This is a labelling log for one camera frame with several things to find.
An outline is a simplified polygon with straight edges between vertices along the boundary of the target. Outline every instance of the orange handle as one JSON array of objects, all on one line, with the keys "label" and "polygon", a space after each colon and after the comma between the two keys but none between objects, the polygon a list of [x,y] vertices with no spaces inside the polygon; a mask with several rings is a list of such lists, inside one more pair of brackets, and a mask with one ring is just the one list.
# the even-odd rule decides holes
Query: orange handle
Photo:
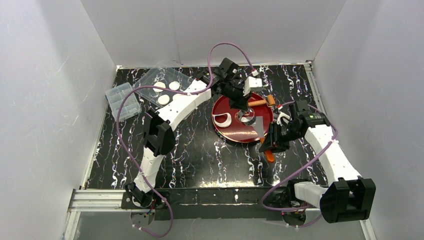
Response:
[{"label": "orange handle", "polygon": [[[260,141],[261,144],[263,144],[264,141],[265,141],[265,137],[261,137],[259,139],[259,141]],[[272,164],[273,162],[276,161],[276,159],[274,158],[274,154],[271,150],[266,150],[264,153],[265,153],[265,157],[266,157],[266,160],[268,161],[268,163]]]},{"label": "orange handle", "polygon": [[255,106],[264,105],[264,104],[267,104],[266,100],[250,101],[249,103],[247,103],[249,107],[255,107]]},{"label": "orange handle", "polygon": [[274,107],[274,106],[276,105],[276,101],[274,100],[274,97],[273,97],[271,94],[269,94],[269,95],[266,97],[266,99],[268,100],[268,105],[269,105],[270,107]]}]

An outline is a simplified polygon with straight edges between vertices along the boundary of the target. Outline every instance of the small clear organizer box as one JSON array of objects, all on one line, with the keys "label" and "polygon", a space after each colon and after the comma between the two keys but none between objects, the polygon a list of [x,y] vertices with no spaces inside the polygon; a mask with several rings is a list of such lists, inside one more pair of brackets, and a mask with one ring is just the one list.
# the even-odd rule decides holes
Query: small clear organizer box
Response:
[{"label": "small clear organizer box", "polygon": [[[110,109],[112,110],[112,116],[117,119],[119,108],[124,100],[125,96],[133,90],[133,87],[129,82],[106,90],[106,98],[109,102]],[[127,120],[135,115],[142,112],[139,101],[136,95],[131,94],[125,101],[122,111],[119,116],[119,122]]]}]

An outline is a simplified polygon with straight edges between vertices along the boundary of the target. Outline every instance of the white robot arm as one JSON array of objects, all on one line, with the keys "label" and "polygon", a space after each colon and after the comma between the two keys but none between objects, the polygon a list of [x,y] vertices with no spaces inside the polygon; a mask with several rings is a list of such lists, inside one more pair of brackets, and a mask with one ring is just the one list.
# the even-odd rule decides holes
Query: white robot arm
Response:
[{"label": "white robot arm", "polygon": [[[224,95],[229,98],[231,108],[247,111],[250,91],[261,81],[249,77],[243,87],[232,84],[230,80],[236,76],[238,67],[225,58],[221,65],[215,68],[212,77],[207,76],[206,72],[196,76],[197,80],[193,81],[184,92],[199,91],[212,81],[210,89],[196,95],[182,95],[156,112],[147,111],[143,126],[142,172],[139,172],[134,180],[132,190],[143,196],[151,191],[142,174],[155,187],[156,176],[164,155],[175,147],[174,130],[185,117],[201,103],[209,100],[212,95]],[[268,134],[259,152],[283,152],[290,148],[290,141],[303,137],[316,153],[324,149],[333,136],[327,117],[323,113],[311,112],[306,101],[295,101],[289,108],[291,116],[281,113],[277,122],[270,123]],[[361,177],[334,141],[320,156],[319,161],[326,173],[329,187],[322,187],[305,179],[290,180],[286,187],[290,189],[289,202],[305,201],[319,208],[323,218],[329,223],[367,219],[376,191],[374,182]]]},{"label": "white robot arm", "polygon": [[306,101],[289,105],[290,116],[280,113],[278,121],[269,126],[260,152],[283,152],[290,148],[289,141],[305,138],[315,153],[332,144],[319,157],[329,187],[322,187],[305,179],[293,179],[287,184],[287,202],[305,201],[321,210],[329,223],[364,220],[370,215],[376,186],[372,179],[363,179],[346,158],[324,113],[310,111]]},{"label": "white robot arm", "polygon": [[[193,81],[191,85],[184,91],[185,93],[195,92],[206,88],[206,84],[202,81]],[[167,120],[172,131],[175,131],[178,124],[187,117],[193,110],[195,110],[201,103],[211,98],[211,90],[204,91],[197,95],[181,95],[177,100],[172,101],[170,104],[158,110],[158,116],[161,119]],[[148,182],[154,187],[156,184],[156,175],[158,174],[164,155],[155,153],[151,148],[144,146],[143,159],[141,161],[141,169]],[[138,173],[134,182],[138,189],[144,193],[149,192],[151,189]]]},{"label": "white robot arm", "polygon": [[[219,94],[229,98],[231,108],[242,111],[248,110],[248,100],[252,95],[251,91],[260,89],[262,80],[250,76],[243,82],[242,86],[234,84],[232,80],[238,76],[238,68],[237,64],[228,58],[224,58],[222,63],[214,68],[212,76],[209,76],[207,71],[201,72],[196,76],[197,80],[194,80],[184,92],[193,93],[205,89],[212,81],[210,89],[195,95],[181,95],[157,112],[149,110],[146,113],[143,126],[144,152],[140,166],[142,173],[139,172],[134,180],[139,190],[143,193],[151,190],[143,179],[142,174],[153,187],[155,186],[156,175],[162,159],[175,146],[173,131],[201,103],[209,100],[212,95]],[[254,76],[258,75],[256,71],[252,72],[252,74]]]}]

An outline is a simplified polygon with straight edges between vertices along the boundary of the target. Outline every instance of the clear plastic container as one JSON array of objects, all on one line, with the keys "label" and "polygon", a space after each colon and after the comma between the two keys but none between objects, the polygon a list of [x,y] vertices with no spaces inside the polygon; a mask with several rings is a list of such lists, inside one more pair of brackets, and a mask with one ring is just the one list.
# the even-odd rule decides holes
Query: clear plastic container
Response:
[{"label": "clear plastic container", "polygon": [[[129,82],[116,86],[106,91],[106,98],[109,102],[110,109],[112,110],[112,116],[117,119],[119,108],[124,100],[125,96],[133,90],[133,87]],[[125,101],[125,104],[120,112],[119,122],[129,119],[142,112],[139,101],[136,95],[131,94]]]},{"label": "clear plastic container", "polygon": [[[179,89],[177,89],[177,91],[183,92],[185,89],[187,89],[190,86],[192,81],[193,81],[193,78],[173,68],[152,68],[133,85],[133,88],[135,89],[140,86],[154,85],[157,82],[162,82],[165,84],[165,87],[169,89],[170,83],[178,82]],[[136,93],[160,108],[165,106],[165,105],[159,104],[158,98],[160,96],[168,95],[169,96],[168,104],[169,104],[173,101],[173,96],[176,94],[169,91],[155,92],[153,88],[143,88],[138,90]]]}]

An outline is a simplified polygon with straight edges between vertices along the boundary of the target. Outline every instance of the red dish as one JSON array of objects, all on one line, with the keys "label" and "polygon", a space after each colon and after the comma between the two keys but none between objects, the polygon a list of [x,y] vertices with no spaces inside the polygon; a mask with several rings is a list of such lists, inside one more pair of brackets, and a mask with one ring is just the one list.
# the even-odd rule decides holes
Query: red dish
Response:
[{"label": "red dish", "polygon": [[[259,96],[256,93],[252,93],[252,97],[248,100],[249,102],[264,100],[263,97]],[[266,135],[268,133],[268,127],[270,126],[271,121],[273,121],[273,111],[266,104],[259,106],[252,106],[254,110],[254,115],[256,117],[263,117],[263,133]],[[231,124],[229,127],[219,127],[215,124],[212,119],[212,123],[215,126],[216,130],[221,133],[221,135],[233,142],[237,143],[251,143],[259,140],[258,134],[255,132],[252,126],[246,126],[241,123],[237,117],[238,109],[230,108],[229,99],[225,96],[221,96],[215,102],[212,108],[212,114],[225,114],[229,113],[231,115]],[[217,116],[215,120],[218,123],[222,123],[226,120],[226,116]]]}]

